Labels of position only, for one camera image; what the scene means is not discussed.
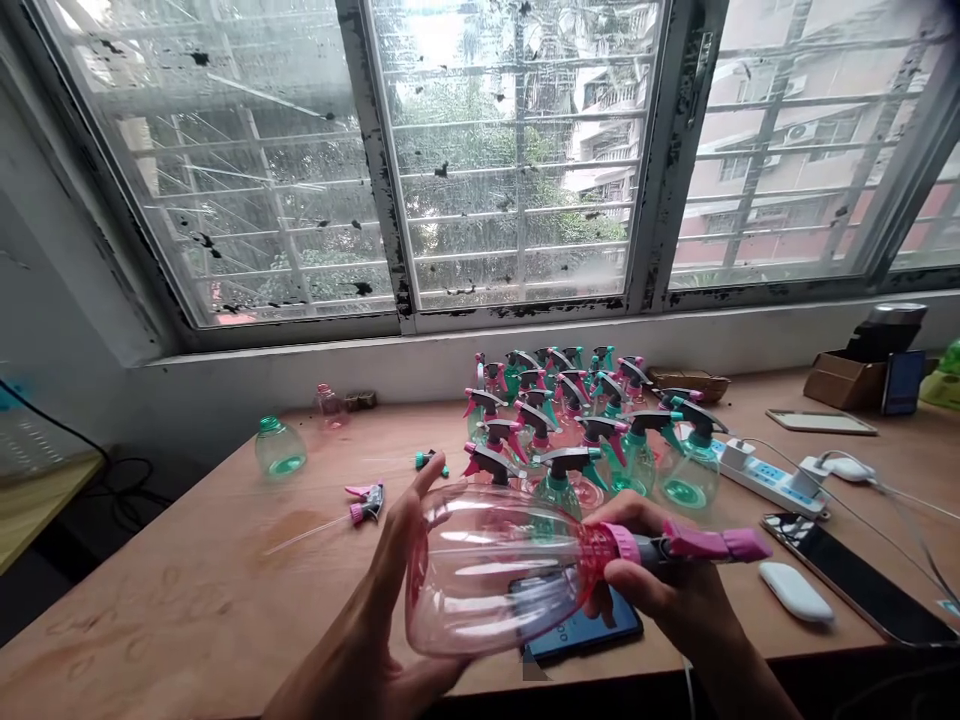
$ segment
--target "hand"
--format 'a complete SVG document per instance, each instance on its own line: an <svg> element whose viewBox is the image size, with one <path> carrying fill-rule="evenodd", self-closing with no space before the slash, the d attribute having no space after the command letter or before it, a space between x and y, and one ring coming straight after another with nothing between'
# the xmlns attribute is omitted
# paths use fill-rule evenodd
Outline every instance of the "hand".
<svg viewBox="0 0 960 720"><path fill-rule="evenodd" d="M420 522L420 500L440 477L438 452L387 514L377 551L326 635L274 695L263 720L416 718L452 688L462 660L422 660L404 668L387 643L393 607Z"/></svg>
<svg viewBox="0 0 960 720"><path fill-rule="evenodd" d="M663 534L670 515L632 490L621 492L584 522L609 522L631 532L656 537ZM669 567L654 577L648 570L626 560L606 566L600 583L584 607L588 617L603 615L611 622L612 603L608 585L644 615L657 623L663 634L696 665L729 656L750 647L740 621L713 565L684 563Z"/></svg>

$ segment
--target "power strip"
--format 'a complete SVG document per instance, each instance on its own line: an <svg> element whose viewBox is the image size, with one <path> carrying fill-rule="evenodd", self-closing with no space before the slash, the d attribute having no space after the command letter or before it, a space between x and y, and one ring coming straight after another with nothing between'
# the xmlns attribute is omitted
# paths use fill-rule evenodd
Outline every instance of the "power strip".
<svg viewBox="0 0 960 720"><path fill-rule="evenodd" d="M680 432L685 437L689 433L689 429L681 426ZM752 490L757 495L765 497L784 510L799 513L811 520L820 517L827 505L826 493L816 492L810 497L797 492L796 489L790 487L790 480L793 479L795 473L785 472L775 465L753 457L755 448L747 443L743 443L743 447L739 448L736 446L738 442L740 441L734 438L727 443L713 440L710 444L710 449L713 450L720 462L720 473L722 475L743 485L748 490ZM812 481L804 484L813 485Z"/></svg>

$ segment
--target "black cable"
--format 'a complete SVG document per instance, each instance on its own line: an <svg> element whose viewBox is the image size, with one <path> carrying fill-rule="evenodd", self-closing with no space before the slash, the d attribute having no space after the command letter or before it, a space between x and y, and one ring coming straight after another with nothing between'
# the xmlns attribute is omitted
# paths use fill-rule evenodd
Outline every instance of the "black cable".
<svg viewBox="0 0 960 720"><path fill-rule="evenodd" d="M93 440L88 438L83 433L74 430L69 425L65 425L51 415L45 413L43 410L38 408L36 405L31 403L29 400L24 398L20 393L10 387L2 378L0 378L0 388L6 391L11 397L15 398L21 405L35 413L39 417L43 418L51 425L54 425L64 432L73 435L75 438L83 441L91 448L97 451L97 453L103 458L104 470L100 478L94 483L93 487L97 485L103 487L105 492L102 493L91 493L84 492L80 497L82 498L96 498L96 497L110 497L113 499L113 502L110 504L110 516L113 519L114 524L119 527L121 530L130 533L131 535L136 535L140 530L146 527L146 523L143 521L143 518L140 516L140 512L137 510L136 506L130 502L130 498L140 498L148 502L163 508L164 510L170 507L173 504L173 501L170 498L164 497L159 493L154 492L153 490L147 490L144 485L147 481L153 476L153 463L150 462L147 458L141 457L130 457L122 458L121 460L114 461L106 450L103 449L100 445L95 443ZM123 463L130 462L139 462L145 466L143 476L132 483L131 485L117 489L107 483L107 478L110 477L110 473L117 469Z"/></svg>

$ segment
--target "computer mouse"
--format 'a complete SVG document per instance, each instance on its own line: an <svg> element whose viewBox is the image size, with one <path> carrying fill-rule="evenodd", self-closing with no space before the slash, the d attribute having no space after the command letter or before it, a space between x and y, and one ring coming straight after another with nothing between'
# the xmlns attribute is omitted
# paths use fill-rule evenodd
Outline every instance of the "computer mouse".
<svg viewBox="0 0 960 720"><path fill-rule="evenodd" d="M850 458L831 458L823 463L823 467L847 482L867 482L877 476L872 467Z"/></svg>

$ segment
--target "window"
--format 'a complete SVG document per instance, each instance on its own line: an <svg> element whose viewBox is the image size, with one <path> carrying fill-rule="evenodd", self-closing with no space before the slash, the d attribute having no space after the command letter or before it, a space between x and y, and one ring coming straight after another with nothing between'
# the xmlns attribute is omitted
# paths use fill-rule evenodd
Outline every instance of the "window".
<svg viewBox="0 0 960 720"><path fill-rule="evenodd" d="M938 4L705 4L25 0L0 32L115 180L99 201L142 230L188 349L856 295L953 262L956 174L909 167L947 167L960 102Z"/></svg>

